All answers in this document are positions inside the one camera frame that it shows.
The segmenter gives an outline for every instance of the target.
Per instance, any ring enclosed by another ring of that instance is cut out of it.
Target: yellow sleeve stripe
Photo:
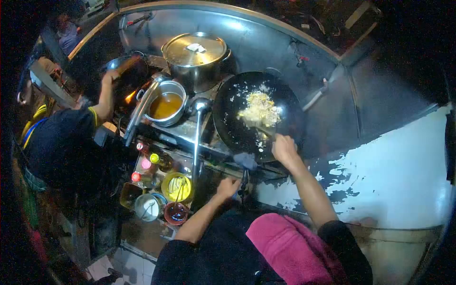
[[[89,107],[88,108],[90,112],[92,112],[93,114],[93,123],[95,124],[95,128],[96,127],[99,127],[98,125],[98,115],[97,115],[97,112],[95,112],[95,110],[92,108],[92,107]]]
[[[47,109],[46,104],[41,105],[41,106],[38,108],[38,110],[36,110],[35,115],[36,115],[39,111],[46,110],[46,109]]]
[[[26,126],[24,127],[24,129],[22,130],[22,134],[21,134],[21,140],[24,139],[24,136],[26,135],[26,133],[28,132],[28,130],[30,129],[31,126],[33,126],[36,122],[38,122],[39,120],[41,120],[43,118],[43,115],[46,114],[46,111],[47,111],[47,106],[46,104],[44,105],[41,105],[38,110],[36,111],[36,113],[33,115],[33,119],[31,119],[30,121],[27,122]]]
[[[28,137],[27,140],[26,140],[26,143],[24,143],[24,146],[22,147],[23,150],[26,149],[26,147],[27,147],[27,145],[28,145],[28,141],[30,140],[31,135],[33,134],[34,131],[35,131],[35,130],[32,130],[32,131],[31,131],[29,137]]]

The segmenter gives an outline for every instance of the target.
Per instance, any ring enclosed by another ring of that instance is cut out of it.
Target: yellow bottle cap
[[[160,161],[160,157],[158,156],[158,154],[153,153],[153,154],[150,155],[150,161],[152,163],[156,164],[156,163],[158,163]]]

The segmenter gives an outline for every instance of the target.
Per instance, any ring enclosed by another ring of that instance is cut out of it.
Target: black shirt
[[[29,171],[62,191],[93,191],[104,161],[102,149],[92,139],[97,120],[89,107],[61,110],[41,122],[25,148]]]
[[[170,241],[160,252],[151,284],[253,285],[257,271],[261,284],[283,282],[245,235],[251,222],[228,211],[209,225],[198,245]],[[338,256],[351,284],[372,284],[371,267],[344,223],[328,222],[318,236]]]

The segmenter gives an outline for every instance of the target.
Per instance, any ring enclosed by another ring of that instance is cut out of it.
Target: pink towel
[[[265,214],[254,220],[246,235],[288,285],[349,284],[333,251],[288,216]]]

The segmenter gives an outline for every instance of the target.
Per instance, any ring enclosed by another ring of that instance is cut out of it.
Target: flame
[[[125,102],[127,102],[127,104],[130,104],[131,102],[131,99],[133,98],[133,95],[135,94],[135,91],[133,91],[130,95],[128,95],[127,97],[125,97]]]

